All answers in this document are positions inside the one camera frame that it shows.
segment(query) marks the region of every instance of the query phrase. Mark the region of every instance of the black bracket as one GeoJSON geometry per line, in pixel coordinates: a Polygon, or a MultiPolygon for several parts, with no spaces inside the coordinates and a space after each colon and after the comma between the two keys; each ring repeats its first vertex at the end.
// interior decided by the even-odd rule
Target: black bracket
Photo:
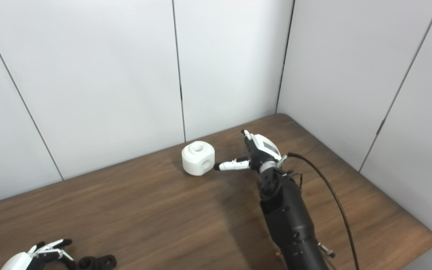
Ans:
{"type": "Polygon", "coordinates": [[[113,255],[99,258],[87,256],[79,260],[75,270],[113,270],[115,267],[116,258],[113,255]]]}

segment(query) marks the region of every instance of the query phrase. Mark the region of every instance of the robotic hand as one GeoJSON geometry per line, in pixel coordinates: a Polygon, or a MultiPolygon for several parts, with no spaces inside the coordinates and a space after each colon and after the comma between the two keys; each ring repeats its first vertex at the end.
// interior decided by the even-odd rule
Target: robotic hand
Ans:
{"type": "Polygon", "coordinates": [[[28,252],[21,252],[9,259],[1,270],[42,270],[46,263],[59,260],[68,270],[113,270],[116,258],[113,255],[95,258],[86,256],[75,263],[74,259],[61,248],[72,243],[71,239],[60,239],[49,244],[43,241],[35,244],[28,252]]]}
{"type": "Polygon", "coordinates": [[[60,239],[49,244],[39,242],[28,252],[21,252],[14,255],[5,263],[1,270],[41,270],[46,263],[59,260],[69,270],[76,268],[74,259],[61,248],[72,243],[71,239],[60,239]]]}
{"type": "Polygon", "coordinates": [[[260,206],[273,241],[281,249],[289,270],[328,270],[320,249],[333,257],[334,253],[316,240],[314,224],[303,202],[301,189],[291,176],[281,169],[286,155],[281,157],[276,145],[262,135],[242,130],[248,157],[216,163],[217,171],[252,169],[259,173],[260,206]]]}

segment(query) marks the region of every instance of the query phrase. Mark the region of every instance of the wooden table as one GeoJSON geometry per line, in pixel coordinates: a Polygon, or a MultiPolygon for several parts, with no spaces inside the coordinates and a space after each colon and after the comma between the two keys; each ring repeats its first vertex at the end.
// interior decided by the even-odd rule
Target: wooden table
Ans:
{"type": "MultiPolygon", "coordinates": [[[[247,154],[241,129],[262,134],[282,153],[311,160],[346,210],[362,270],[395,270],[432,247],[432,232],[291,118],[277,114],[206,136],[216,161],[247,154]]],[[[113,254],[119,270],[283,270],[259,209],[254,171],[182,168],[184,145],[116,164],[0,201],[0,268],[39,241],[71,238],[76,259],[113,254]]],[[[311,167],[303,197],[318,239],[336,252],[332,264],[352,270],[348,236],[331,193],[311,167]]],[[[45,270],[64,269],[52,263],[45,270]]]]}

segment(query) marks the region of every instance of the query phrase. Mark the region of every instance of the black cable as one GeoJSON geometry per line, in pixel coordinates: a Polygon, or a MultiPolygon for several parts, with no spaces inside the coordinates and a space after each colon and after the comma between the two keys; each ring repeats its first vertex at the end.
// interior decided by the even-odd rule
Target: black cable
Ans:
{"type": "Polygon", "coordinates": [[[326,183],[326,186],[328,186],[329,190],[331,191],[331,194],[334,197],[334,200],[337,203],[337,206],[339,207],[339,211],[341,212],[341,215],[343,216],[344,225],[346,226],[346,231],[348,232],[349,244],[351,245],[351,251],[353,252],[354,266],[355,266],[356,270],[360,270],[360,264],[358,263],[358,256],[356,255],[356,248],[354,246],[354,241],[353,241],[353,234],[351,234],[350,223],[348,222],[348,218],[346,217],[346,214],[344,212],[343,205],[341,205],[341,202],[339,201],[339,198],[336,195],[336,192],[334,191],[333,187],[331,186],[329,181],[326,179],[326,177],[321,173],[321,171],[319,171],[319,169],[314,164],[312,164],[312,162],[309,161],[307,158],[303,157],[302,155],[295,154],[295,153],[288,153],[287,156],[292,157],[292,158],[302,159],[303,161],[305,161],[319,174],[321,179],[326,183]]]}

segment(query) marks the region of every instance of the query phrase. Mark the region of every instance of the robotic arm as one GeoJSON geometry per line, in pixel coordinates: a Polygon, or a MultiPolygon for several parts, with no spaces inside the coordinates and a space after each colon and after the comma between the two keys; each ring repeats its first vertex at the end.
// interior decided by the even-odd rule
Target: robotic arm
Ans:
{"type": "Polygon", "coordinates": [[[320,249],[334,253],[316,239],[314,224],[302,200],[301,190],[281,169],[276,145],[262,135],[242,130],[249,157],[216,163],[217,171],[252,169],[259,173],[260,206],[271,238],[281,249],[289,270],[328,270],[320,249]]]}

